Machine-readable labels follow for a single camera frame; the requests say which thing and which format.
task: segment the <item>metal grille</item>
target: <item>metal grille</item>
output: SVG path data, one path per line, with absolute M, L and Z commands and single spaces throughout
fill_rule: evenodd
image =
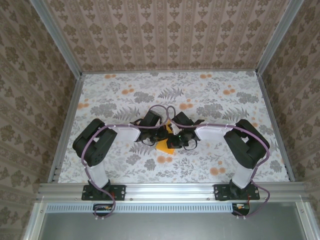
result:
M 49 203 L 45 212 L 92 213 L 93 206 L 93 203 Z M 232 211 L 232 203 L 117 203 L 114 210 L 115 213 L 231 213 Z

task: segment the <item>yellow object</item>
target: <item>yellow object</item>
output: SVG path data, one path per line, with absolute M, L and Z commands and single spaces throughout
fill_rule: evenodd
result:
M 169 124 L 170 124 L 170 122 L 168 122 L 168 123 L 166 124 L 166 129 L 168 130 L 168 132 L 169 132 L 170 134 L 172 134 L 172 130 L 170 129 Z M 172 155 L 172 154 L 174 154 L 175 149 L 174 149 L 174 148 L 168 148 L 168 146 L 167 146 L 167 141 L 168 141 L 168 139 L 159 141 L 159 142 L 157 143 L 157 145 L 155 146 L 155 148 L 156 148 L 157 150 L 159 150 L 159 151 L 165 152 L 166 154 L 171 154 L 171 155 Z

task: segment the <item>floral tablecloth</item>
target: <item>floral tablecloth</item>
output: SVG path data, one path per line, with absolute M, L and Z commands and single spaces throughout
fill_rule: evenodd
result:
M 288 181 L 261 89 L 253 71 L 88 74 L 68 141 L 59 183 L 84 183 L 87 176 L 72 143 L 95 118 L 106 124 L 129 123 L 155 104 L 173 105 L 193 121 L 236 123 L 249 120 L 270 143 L 270 159 L 258 182 Z M 155 109 L 164 116 L 164 111 Z M 225 142 L 200 141 L 194 150 L 174 154 L 141 142 L 114 142 L 104 160 L 113 183 L 228 182 L 238 163 Z

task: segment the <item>patterned mat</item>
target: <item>patterned mat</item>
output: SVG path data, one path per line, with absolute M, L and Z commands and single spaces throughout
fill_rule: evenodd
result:
M 84 85 L 67 145 L 59 183 L 87 181 L 72 143 L 95 118 L 106 124 L 129 123 L 155 104 L 173 105 L 193 121 L 230 124 L 249 120 L 270 143 L 270 159 L 258 182 L 288 181 L 267 108 L 253 71 L 90 74 Z M 164 111 L 155 109 L 165 116 Z M 194 150 L 173 155 L 155 146 L 114 142 L 104 160 L 113 183 L 228 182 L 238 163 L 225 142 L 200 141 Z

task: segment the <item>floral wallpaper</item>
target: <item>floral wallpaper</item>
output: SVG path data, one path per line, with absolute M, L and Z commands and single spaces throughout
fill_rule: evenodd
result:
M 88 178 L 72 148 L 77 136 L 95 118 L 123 124 L 143 118 L 155 104 L 173 105 L 196 121 L 234 124 L 249 120 L 270 143 L 270 159 L 258 182 L 288 181 L 273 126 L 254 71 L 153 72 L 87 74 L 73 121 L 59 183 L 86 183 Z M 162 108 L 154 109 L 165 116 Z M 173 154 L 141 142 L 117 141 L 104 160 L 112 183 L 228 182 L 238 163 L 222 141 L 199 141 L 196 149 Z
M 320 1 L 305 0 L 263 73 L 298 181 L 320 223 Z
M 253 69 L 289 0 L 45 0 L 83 72 Z
M 0 239 L 23 236 L 75 78 L 28 0 L 0 1 Z

